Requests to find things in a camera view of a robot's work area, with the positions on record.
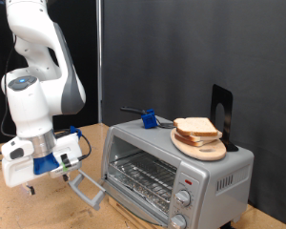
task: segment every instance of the toaster oven knob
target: toaster oven knob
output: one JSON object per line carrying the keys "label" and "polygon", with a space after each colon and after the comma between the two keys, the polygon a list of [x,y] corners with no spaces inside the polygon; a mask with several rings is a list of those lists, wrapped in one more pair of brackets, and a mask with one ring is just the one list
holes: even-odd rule
{"label": "toaster oven knob", "polygon": [[184,229],[187,227],[187,221],[181,215],[171,218],[171,226],[175,229]]}
{"label": "toaster oven knob", "polygon": [[174,195],[174,199],[183,207],[189,206],[191,202],[190,194],[187,191],[180,191]]}

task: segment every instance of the air vent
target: air vent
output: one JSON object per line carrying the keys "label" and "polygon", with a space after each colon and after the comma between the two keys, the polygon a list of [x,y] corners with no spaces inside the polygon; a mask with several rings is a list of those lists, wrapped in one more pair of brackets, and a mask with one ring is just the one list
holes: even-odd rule
{"label": "air vent", "polygon": [[237,185],[242,180],[247,179],[248,176],[249,165],[219,179],[216,184],[216,193],[221,193],[222,191],[227,190],[229,187]]}

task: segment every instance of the red indicator light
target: red indicator light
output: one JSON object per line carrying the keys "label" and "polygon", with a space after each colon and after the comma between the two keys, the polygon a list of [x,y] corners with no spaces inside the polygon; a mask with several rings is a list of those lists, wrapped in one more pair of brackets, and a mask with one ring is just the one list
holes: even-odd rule
{"label": "red indicator light", "polygon": [[190,185],[192,185],[192,183],[189,181],[189,180],[185,180],[185,182],[187,183],[187,184],[190,184]]}

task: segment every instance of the toaster oven handle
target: toaster oven handle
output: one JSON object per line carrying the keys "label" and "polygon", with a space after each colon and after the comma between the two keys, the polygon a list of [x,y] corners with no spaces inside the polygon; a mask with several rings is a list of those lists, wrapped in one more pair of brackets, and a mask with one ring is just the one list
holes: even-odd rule
{"label": "toaster oven handle", "polygon": [[131,107],[121,107],[120,110],[122,112],[135,113],[135,114],[139,114],[139,115],[146,115],[147,114],[147,112],[142,110],[142,109],[131,108]]}
{"label": "toaster oven handle", "polygon": [[[85,202],[87,202],[92,208],[94,208],[94,210],[98,211],[100,208],[99,204],[101,203],[101,201],[105,197],[106,189],[104,189],[101,185],[99,185],[95,180],[90,178],[83,171],[78,170],[78,172],[79,172],[79,175],[77,175],[77,177],[73,181],[69,181],[70,187],[74,190],[74,192],[81,199],[83,199]],[[79,184],[83,181],[84,177],[86,177],[89,181],[91,181],[93,184],[95,184],[100,189],[98,194],[93,199],[87,198],[87,196],[85,194],[83,194],[78,188]]]}

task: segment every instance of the wooden table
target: wooden table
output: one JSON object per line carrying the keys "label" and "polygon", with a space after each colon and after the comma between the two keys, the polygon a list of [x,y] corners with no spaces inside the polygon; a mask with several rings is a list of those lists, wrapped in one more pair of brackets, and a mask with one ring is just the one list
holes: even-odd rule
{"label": "wooden table", "polygon": [[[108,127],[95,124],[80,129],[92,145],[92,154],[83,161],[82,170],[99,180]],[[80,145],[83,154],[88,152],[88,146],[83,139]],[[77,171],[72,172],[71,179],[77,174]],[[101,203],[101,209],[98,212],[94,211],[73,192],[62,177],[51,179],[43,176],[31,181],[30,185],[35,189],[34,196],[29,196],[21,186],[8,188],[3,179],[0,162],[0,228],[136,228],[111,207],[107,198]],[[98,189],[85,179],[80,189],[89,198],[98,192]],[[240,222],[234,223],[233,226],[237,229],[286,229],[285,224],[251,206],[248,206]]]}

